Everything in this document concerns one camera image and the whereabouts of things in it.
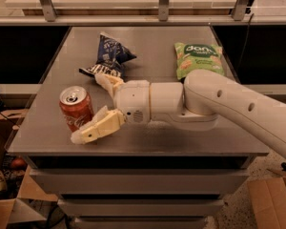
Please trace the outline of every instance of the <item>gray tabletop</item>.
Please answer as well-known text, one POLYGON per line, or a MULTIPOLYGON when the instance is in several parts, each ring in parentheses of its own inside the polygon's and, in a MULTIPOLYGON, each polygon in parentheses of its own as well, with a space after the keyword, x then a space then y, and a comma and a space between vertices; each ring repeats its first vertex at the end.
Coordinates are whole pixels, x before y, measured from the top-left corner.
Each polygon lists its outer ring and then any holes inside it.
POLYGON ((216 44, 209 27, 76 27, 65 41, 9 152, 23 156, 242 156, 267 154, 253 136, 221 117, 208 132, 174 129, 165 123, 124 125, 120 131, 86 145, 74 145, 59 108, 59 95, 69 86, 84 87, 95 112, 112 100, 95 81, 80 73, 96 61, 99 34, 106 32, 137 58, 126 66, 125 81, 176 79, 175 42, 216 44))

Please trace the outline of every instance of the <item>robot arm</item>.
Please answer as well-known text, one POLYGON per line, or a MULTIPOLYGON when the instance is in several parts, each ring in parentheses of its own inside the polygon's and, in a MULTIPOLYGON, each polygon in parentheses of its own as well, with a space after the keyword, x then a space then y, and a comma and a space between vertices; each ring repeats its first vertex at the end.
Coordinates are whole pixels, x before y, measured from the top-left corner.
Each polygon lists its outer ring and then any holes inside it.
POLYGON ((178 129, 208 131, 222 115, 286 158, 286 104, 218 73, 195 70, 184 84, 129 81, 119 84, 112 98, 127 123, 155 120, 178 129))

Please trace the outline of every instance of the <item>soda can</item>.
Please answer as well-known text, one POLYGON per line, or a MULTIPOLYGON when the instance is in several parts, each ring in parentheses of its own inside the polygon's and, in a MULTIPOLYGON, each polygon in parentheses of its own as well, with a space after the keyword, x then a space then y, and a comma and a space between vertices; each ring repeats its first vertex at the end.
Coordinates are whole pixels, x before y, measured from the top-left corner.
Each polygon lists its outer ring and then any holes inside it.
POLYGON ((69 87, 60 94, 59 99, 60 109, 72 132, 92 120, 92 99, 84 88, 69 87))

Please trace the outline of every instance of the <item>can top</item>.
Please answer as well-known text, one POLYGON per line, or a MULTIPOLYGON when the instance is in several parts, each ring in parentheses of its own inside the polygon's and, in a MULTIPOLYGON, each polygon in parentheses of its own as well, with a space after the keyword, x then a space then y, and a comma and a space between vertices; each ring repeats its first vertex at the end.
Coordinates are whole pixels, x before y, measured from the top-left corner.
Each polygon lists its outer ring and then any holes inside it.
POLYGON ((65 89, 59 96, 60 101, 66 105, 75 105, 85 99, 87 92, 84 88, 73 86, 65 89))

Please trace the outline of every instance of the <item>gray drawer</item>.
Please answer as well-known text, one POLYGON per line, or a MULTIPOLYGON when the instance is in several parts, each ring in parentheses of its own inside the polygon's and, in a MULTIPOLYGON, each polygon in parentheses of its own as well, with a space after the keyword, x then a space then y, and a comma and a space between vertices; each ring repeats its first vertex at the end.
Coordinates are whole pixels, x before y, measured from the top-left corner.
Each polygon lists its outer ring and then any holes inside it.
POLYGON ((75 219, 78 229, 202 229, 204 218, 86 218, 75 219))
POLYGON ((215 214, 223 201, 161 197, 159 199, 60 199, 59 207, 73 217, 206 217, 215 214))
POLYGON ((231 194, 246 170, 31 170, 46 193, 63 194, 231 194))

